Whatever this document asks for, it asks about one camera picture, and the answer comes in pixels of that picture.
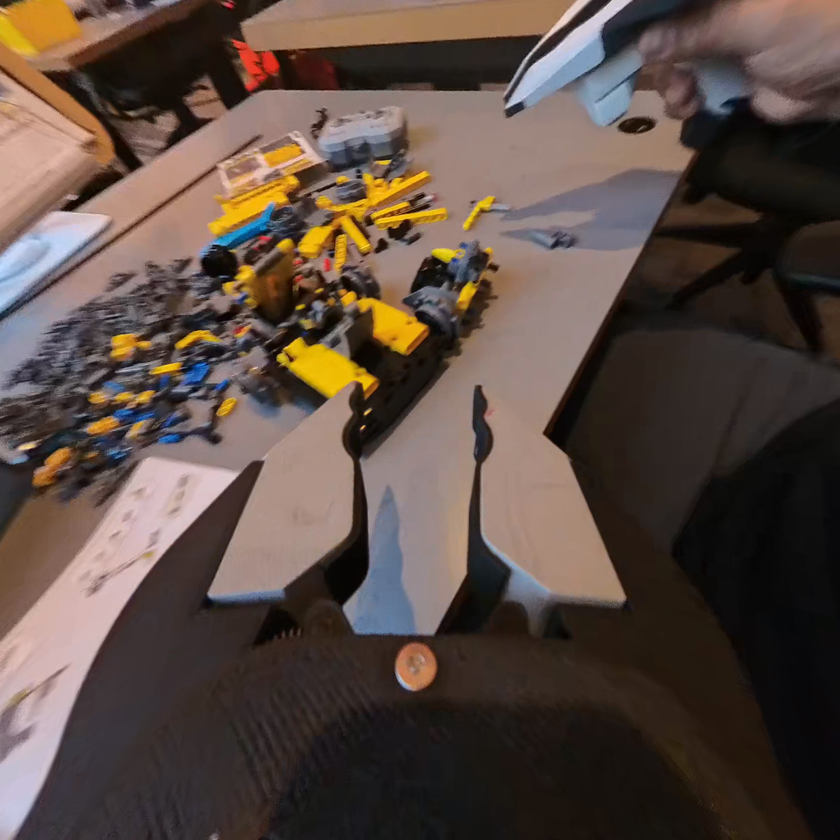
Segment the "yellow black toy vehicle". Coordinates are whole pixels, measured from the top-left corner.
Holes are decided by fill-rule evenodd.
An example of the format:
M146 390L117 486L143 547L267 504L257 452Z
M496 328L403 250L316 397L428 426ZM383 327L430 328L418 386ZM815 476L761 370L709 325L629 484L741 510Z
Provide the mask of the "yellow black toy vehicle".
M393 306L372 273L345 266L337 278L295 271L291 241L223 278L221 290L251 316L258 362L239 375L249 396L279 390L319 407L360 387L365 443L382 437L431 383L454 337L425 311Z

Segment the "person's right hand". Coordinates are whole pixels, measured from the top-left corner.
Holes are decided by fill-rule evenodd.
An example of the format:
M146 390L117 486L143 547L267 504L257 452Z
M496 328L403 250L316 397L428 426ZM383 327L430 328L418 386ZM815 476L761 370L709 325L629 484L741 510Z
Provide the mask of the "person's right hand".
M838 1L716 2L657 22L638 49L671 118L704 108L697 62L727 60L741 67L751 109L764 121L838 120Z

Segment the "black office chair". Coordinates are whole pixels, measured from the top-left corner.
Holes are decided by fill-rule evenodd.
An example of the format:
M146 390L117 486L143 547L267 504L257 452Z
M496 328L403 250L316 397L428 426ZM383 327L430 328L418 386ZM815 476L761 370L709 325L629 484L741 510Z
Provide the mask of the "black office chair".
M678 309L727 280L745 286L769 270L806 347L824 351L815 298L838 298L838 120L775 125L746 107L726 119L699 114L680 141L696 151L685 177L687 204L718 196L757 214L751 223L661 227L658 236L731 249L680 288Z

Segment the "long wooden table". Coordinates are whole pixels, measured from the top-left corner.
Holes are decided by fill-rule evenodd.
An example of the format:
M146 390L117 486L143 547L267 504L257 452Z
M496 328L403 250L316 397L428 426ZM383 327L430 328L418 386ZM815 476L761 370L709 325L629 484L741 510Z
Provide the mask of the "long wooden table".
M80 35L27 58L45 74L96 82L105 91L141 88L182 95L188 81L209 79L226 109L247 99L228 47L238 21L224 2L151 3L121 15L89 17Z

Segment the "instruction sheet on wooden stand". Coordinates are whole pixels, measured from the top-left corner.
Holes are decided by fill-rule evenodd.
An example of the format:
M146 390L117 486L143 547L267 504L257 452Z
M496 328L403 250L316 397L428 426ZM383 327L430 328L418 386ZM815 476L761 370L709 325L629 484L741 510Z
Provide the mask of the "instruction sheet on wooden stand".
M114 157L100 122L1 47L1 318L50 285L102 234L108 215L65 212Z

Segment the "grey toy battery box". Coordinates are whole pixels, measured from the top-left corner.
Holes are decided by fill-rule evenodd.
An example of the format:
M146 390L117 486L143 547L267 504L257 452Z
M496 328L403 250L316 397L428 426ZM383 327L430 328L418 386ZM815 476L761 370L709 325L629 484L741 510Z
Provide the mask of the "grey toy battery box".
M320 155L334 170L390 159L408 146L403 108L385 106L332 117L325 108L310 127Z

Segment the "blue brick separator tool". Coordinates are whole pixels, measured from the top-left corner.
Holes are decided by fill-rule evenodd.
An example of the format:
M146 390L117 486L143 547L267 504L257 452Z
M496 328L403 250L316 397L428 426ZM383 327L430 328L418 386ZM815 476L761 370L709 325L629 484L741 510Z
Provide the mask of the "blue brick separator tool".
M226 234L216 237L211 243L211 246L217 246L227 250L236 250L240 246L253 241L257 237L267 234L270 230L272 216L275 212L276 206L276 202L269 203L266 205L263 212L254 220L248 222L247 224L243 224Z

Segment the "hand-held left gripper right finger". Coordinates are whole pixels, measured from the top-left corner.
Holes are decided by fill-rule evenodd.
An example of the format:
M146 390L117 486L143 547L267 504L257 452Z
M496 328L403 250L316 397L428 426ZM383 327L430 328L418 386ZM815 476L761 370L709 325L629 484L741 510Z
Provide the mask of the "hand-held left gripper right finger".
M546 637L565 633L565 609L625 610L627 594L567 455L484 386L476 386L472 408L476 620L512 604L531 635Z

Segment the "yellow black sticker sheet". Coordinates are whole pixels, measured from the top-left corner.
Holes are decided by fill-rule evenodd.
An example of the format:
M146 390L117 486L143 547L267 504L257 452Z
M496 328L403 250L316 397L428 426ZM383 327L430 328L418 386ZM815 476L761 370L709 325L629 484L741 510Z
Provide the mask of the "yellow black sticker sheet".
M288 175L297 175L327 162L300 132L255 144L217 164L223 199L249 193Z

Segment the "pile of toy parts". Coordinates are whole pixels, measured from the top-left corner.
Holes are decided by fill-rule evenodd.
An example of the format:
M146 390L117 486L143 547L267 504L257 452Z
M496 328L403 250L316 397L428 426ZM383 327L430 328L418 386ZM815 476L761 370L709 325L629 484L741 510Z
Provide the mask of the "pile of toy parts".
M224 204L255 213L221 216L194 271L187 256L168 265L147 262L143 276L112 275L104 294L54 322L2 383L2 503L15 492L66 500L92 487L101 505L145 449L192 438L221 444L225 418L239 403L235 392L275 409L286 390L263 402L241 387L239 375L258 362L248 336L252 318L221 290L223 278L290 240L296 272L337 278L345 266L362 266L376 279L348 250L365 257L388 245L384 236L371 242L372 223L396 222L398 235L416 238L412 219L371 203L386 187L406 184L406 178L387 181L362 171L340 177L317 190L312 210L325 211L317 218L304 206L298 178L288 175L279 187L260 189L250 205L244 196ZM267 234L236 250L211 246L272 202Z

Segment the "white instruction booklet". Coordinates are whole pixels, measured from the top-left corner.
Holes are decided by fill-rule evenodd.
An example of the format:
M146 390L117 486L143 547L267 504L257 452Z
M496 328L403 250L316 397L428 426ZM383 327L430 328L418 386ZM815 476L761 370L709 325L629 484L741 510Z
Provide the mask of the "white instruction booklet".
M232 483L231 469L150 457L1 648L1 838L15 838L56 759L93 661L162 554Z

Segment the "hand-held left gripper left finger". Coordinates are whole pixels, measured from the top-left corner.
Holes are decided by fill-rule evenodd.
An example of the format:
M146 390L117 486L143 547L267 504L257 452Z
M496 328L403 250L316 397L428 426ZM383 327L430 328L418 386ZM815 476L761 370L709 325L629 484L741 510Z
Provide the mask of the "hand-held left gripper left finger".
M291 604L340 556L361 549L367 508L361 473L362 385L346 385L261 460L255 484L211 583L218 606Z

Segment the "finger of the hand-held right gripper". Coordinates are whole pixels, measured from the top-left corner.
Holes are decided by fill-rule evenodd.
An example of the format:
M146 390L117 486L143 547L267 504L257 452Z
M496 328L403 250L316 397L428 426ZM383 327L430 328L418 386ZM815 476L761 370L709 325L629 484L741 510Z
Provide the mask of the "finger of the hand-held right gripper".
M601 62L599 1L578 1L528 53L505 90L513 117L566 87Z
M591 121L599 127L606 127L621 119L628 111L634 94L635 78L641 66L642 59L637 45L615 54L606 54L601 31L600 64L555 93L572 93Z

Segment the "long grey table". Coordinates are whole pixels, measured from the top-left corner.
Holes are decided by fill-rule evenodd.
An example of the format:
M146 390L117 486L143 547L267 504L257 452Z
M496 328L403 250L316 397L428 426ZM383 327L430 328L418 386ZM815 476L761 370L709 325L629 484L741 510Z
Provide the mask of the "long grey table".
M305 50L541 36L571 1L283 1L241 24L254 49Z

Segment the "grey desk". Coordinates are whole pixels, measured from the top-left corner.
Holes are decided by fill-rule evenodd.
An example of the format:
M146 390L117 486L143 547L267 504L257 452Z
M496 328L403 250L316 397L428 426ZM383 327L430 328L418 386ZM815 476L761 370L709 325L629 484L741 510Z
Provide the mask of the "grey desk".
M239 413L225 444L203 454L191 444L192 459L144 451L130 477L150 457L237 476L112 625L15 838L261 838L274 828L560 838L602 794L566 779L568 721L573 748L606 755L596 764L639 754L666 793L667 825L693 816L677 772L610 710L603 667L531 635L512 604L477 621L469 598L474 390L544 434L675 189L677 142L662 128L646 140L597 129L569 92L520 122L501 117L498 96L452 91L268 92L245 117L266 107L285 129L316 102L331 113L402 105L414 154L445 198L498 186L525 203L527 222L560 212L577 245L537 251L498 222L472 231L494 251L496 304L374 452L360 435L365 577L356 548L291 604L211 603L261 460L318 408L291 426L283 407L271 431L266 416ZM5 531L2 561L39 571L44 552L67 555L39 599L108 511L93 521L87 502L34 498Z

